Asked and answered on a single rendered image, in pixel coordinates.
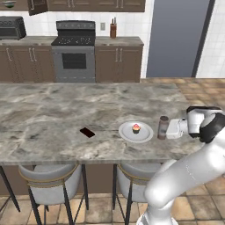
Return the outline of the black stool leg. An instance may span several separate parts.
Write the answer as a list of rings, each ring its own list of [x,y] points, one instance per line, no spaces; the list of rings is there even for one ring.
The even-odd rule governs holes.
[[[5,175],[5,172],[4,172],[4,169],[2,166],[0,166],[0,175],[2,176],[2,179],[4,181],[4,184],[10,194],[10,196],[8,197],[8,199],[4,202],[3,206],[0,208],[0,212],[3,210],[3,208],[5,207],[5,205],[7,204],[7,202],[12,199],[13,203],[14,203],[14,206],[16,207],[16,209],[20,212],[20,207],[19,207],[19,204],[18,204],[18,201],[16,199],[16,196],[14,194],[14,192],[12,191],[11,189],[11,185],[8,181],[8,178],[6,177]]]

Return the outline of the grey padded stool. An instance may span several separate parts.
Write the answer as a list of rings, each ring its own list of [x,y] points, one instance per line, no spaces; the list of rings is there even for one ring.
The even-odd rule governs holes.
[[[130,222],[132,203],[146,203],[145,187],[160,167],[160,163],[115,163],[113,165],[112,209],[115,209],[116,203],[119,204],[125,225]],[[120,188],[122,196],[127,199],[126,212],[123,212],[117,187]]]
[[[32,171],[25,166],[19,165],[19,175],[26,181],[33,213],[37,225],[46,225],[41,222],[38,207],[44,206],[44,212],[48,211],[49,206],[64,204],[69,220],[69,225],[76,224],[83,200],[86,209],[89,209],[89,197],[84,164],[54,164],[37,165]],[[75,197],[80,179],[83,180],[83,196],[76,216],[72,217],[70,201]]]

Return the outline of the brown wall cupboard run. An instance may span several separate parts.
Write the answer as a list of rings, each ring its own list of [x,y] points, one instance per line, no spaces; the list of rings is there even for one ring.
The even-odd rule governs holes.
[[[28,11],[27,0],[13,0],[13,8],[0,11]],[[47,11],[145,12],[146,0],[47,0]]]

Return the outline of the black toaster oven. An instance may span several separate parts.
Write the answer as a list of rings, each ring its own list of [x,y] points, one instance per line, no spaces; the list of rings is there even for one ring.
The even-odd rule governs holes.
[[[0,16],[0,40],[20,40],[25,36],[25,23],[21,16]]]

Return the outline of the brown open cupboard door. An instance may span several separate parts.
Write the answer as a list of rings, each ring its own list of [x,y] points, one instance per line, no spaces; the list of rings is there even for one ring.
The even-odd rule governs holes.
[[[47,0],[27,0],[29,15],[47,12]]]

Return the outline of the brown cinnamon bottle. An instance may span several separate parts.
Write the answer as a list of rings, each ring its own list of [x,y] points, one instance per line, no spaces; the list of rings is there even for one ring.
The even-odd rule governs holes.
[[[166,131],[169,126],[169,118],[167,116],[161,116],[158,125],[157,138],[164,140],[166,138]]]

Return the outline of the brown knife block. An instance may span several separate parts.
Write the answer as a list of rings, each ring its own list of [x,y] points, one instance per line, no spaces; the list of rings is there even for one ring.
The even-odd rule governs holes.
[[[116,34],[117,34],[117,23],[116,23],[116,17],[114,17],[112,19],[112,22],[110,24],[110,37],[112,39],[116,38]]]

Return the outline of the tall grey blue panel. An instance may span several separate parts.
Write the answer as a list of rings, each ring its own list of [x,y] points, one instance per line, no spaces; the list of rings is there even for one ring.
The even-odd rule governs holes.
[[[215,0],[155,0],[146,77],[194,78]]]

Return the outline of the grey oven with hob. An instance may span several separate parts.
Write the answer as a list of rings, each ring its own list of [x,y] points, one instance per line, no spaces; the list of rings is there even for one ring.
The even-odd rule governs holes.
[[[57,83],[95,83],[96,23],[88,20],[56,22],[51,43]]]

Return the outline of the dark brown chocolate bar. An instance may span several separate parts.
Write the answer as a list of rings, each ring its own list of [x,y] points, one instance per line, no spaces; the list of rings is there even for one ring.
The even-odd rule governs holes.
[[[80,132],[84,135],[86,135],[87,137],[91,138],[93,137],[95,134],[90,130],[88,129],[87,127],[84,127],[80,130]]]

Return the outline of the grey round plate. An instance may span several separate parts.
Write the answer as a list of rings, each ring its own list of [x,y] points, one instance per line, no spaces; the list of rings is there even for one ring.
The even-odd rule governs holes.
[[[141,130],[138,134],[134,134],[132,126],[138,124]],[[120,136],[132,143],[144,143],[148,142],[154,135],[153,129],[146,123],[140,121],[127,121],[120,125],[119,127]]]

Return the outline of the green bowl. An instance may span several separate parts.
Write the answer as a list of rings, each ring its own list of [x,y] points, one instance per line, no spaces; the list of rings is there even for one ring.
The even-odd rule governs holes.
[[[3,0],[2,2],[0,2],[0,9],[3,8],[13,8],[15,5],[15,1],[13,0]]]

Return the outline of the brown base cupboard run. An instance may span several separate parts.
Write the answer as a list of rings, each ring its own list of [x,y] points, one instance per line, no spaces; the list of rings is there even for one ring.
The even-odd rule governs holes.
[[[139,83],[142,46],[95,47],[97,83]]]
[[[52,83],[54,62],[48,46],[0,46],[0,83]]]

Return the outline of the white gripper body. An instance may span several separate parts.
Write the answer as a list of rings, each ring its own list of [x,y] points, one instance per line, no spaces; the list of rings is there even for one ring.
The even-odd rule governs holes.
[[[183,119],[172,119],[166,131],[168,139],[178,139],[183,135]]]

